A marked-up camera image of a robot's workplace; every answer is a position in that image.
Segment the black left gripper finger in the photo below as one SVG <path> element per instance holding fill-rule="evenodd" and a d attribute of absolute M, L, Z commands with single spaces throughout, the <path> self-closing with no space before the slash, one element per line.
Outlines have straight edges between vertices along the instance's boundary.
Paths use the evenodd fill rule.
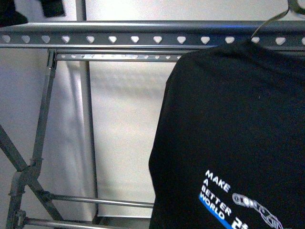
<path fill-rule="evenodd" d="M 28 19 L 16 11 L 13 0 L 0 0 L 0 27 L 28 23 Z"/>

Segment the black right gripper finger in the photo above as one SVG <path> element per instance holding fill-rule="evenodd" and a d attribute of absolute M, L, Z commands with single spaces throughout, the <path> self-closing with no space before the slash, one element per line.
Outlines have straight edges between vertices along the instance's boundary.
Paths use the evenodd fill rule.
<path fill-rule="evenodd" d="M 39 0 L 45 17 L 65 16 L 65 10 L 62 0 Z"/>

